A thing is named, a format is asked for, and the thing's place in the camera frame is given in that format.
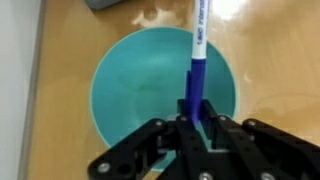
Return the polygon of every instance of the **white wall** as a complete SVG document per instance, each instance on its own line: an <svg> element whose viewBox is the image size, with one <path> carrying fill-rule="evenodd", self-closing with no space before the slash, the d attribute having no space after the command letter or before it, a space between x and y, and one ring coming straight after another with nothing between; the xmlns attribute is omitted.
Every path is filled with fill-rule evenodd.
<svg viewBox="0 0 320 180"><path fill-rule="evenodd" d="M0 179L16 180L41 0L0 2Z"/></svg>

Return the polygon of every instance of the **wooden table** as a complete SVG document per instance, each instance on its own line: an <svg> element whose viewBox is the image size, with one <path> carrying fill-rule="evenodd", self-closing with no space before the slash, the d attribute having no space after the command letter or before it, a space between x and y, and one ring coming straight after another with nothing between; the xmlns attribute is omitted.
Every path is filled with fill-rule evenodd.
<svg viewBox="0 0 320 180"><path fill-rule="evenodd" d="M192 11L191 0L127 0L98 12L84 0L47 0L29 180L87 179L106 150L89 111L99 61L139 29L191 30ZM259 118L320 145L319 21L319 0L213 1L208 37L235 75L238 122Z"/></svg>

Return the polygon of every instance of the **blue marker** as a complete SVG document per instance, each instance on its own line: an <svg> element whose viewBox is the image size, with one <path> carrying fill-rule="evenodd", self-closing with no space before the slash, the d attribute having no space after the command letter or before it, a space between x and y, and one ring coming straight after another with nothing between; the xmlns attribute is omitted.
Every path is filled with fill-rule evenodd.
<svg viewBox="0 0 320 180"><path fill-rule="evenodd" d="M187 74L186 99L189 117L199 122L207 58L207 24L210 0L196 0L191 71Z"/></svg>

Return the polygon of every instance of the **wooden surface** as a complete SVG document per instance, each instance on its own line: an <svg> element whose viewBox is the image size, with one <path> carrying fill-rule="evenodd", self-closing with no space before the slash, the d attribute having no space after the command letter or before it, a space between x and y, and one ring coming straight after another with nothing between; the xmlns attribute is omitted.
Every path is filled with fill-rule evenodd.
<svg viewBox="0 0 320 180"><path fill-rule="evenodd" d="M95 68L139 29L191 30L191 0L127 0L92 12L47 0L29 180L86 180L106 150L89 112ZM236 120L254 117L320 145L320 1L214 0L209 40L236 78ZM154 179L156 174L146 179Z"/></svg>

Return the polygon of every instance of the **teal bowl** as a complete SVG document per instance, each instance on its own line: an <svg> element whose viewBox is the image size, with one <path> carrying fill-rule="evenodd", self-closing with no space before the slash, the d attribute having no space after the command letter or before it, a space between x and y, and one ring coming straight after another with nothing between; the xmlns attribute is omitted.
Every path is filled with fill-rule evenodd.
<svg viewBox="0 0 320 180"><path fill-rule="evenodd" d="M192 34L152 28L118 42L100 62L91 87L91 112L103 141L112 147L152 118L168 119L185 96ZM227 62L208 43L204 98L218 113L233 117L235 83ZM173 153L153 170L163 170Z"/></svg>

